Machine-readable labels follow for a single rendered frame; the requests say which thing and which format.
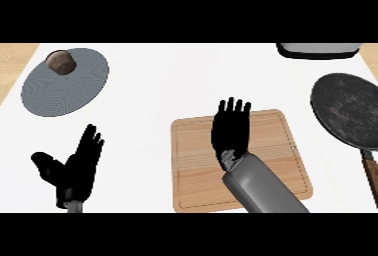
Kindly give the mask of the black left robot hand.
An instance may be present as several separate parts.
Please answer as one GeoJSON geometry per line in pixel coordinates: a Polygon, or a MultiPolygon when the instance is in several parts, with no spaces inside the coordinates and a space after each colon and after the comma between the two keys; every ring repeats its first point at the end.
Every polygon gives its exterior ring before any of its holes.
{"type": "Polygon", "coordinates": [[[88,124],[64,164],[44,152],[30,155],[41,179],[56,187],[56,207],[60,209],[67,210],[66,203],[73,200],[84,204],[90,197],[103,143],[95,126],[88,124]]]}

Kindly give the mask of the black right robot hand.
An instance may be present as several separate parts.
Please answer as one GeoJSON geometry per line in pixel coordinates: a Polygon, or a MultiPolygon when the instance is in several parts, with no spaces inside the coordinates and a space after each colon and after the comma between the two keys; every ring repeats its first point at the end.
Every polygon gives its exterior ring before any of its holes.
{"type": "Polygon", "coordinates": [[[242,100],[221,100],[212,119],[211,144],[216,159],[224,151],[231,150],[234,158],[247,151],[250,103],[242,100]]]}

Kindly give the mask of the wooden cutting board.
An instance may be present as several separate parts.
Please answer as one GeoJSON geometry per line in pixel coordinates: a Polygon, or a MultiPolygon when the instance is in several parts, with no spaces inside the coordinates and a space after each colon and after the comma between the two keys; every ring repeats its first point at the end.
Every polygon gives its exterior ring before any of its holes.
{"type": "MultiPolygon", "coordinates": [[[[252,111],[249,152],[258,156],[299,200],[312,195],[296,143],[283,113],[252,111]]],[[[242,207],[221,177],[211,145],[212,117],[171,123],[172,206],[177,212],[214,212],[242,207]]]]}

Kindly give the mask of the dark frying pan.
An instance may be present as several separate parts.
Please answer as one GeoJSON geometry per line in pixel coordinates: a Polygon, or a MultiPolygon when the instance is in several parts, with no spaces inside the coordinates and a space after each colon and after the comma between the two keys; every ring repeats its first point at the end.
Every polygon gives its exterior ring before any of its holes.
{"type": "Polygon", "coordinates": [[[360,151],[378,207],[378,85],[346,73],[326,74],[312,85],[310,106],[327,133],[360,151]]]}

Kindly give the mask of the brown sweet potato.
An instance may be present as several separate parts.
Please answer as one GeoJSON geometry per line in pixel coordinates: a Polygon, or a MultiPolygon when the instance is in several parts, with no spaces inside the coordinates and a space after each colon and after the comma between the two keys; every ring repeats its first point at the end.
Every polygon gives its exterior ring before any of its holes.
{"type": "Polygon", "coordinates": [[[66,50],[56,50],[45,57],[45,66],[57,75],[67,75],[76,68],[76,62],[66,50]]]}

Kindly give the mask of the grey round plate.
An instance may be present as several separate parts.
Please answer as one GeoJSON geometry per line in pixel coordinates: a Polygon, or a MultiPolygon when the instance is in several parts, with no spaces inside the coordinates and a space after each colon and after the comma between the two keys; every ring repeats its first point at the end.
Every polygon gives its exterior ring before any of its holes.
{"type": "Polygon", "coordinates": [[[103,55],[88,48],[72,48],[67,52],[76,63],[73,71],[58,75],[39,63],[23,82],[23,107],[41,117],[57,117],[78,110],[94,99],[107,80],[109,66],[103,55]]]}

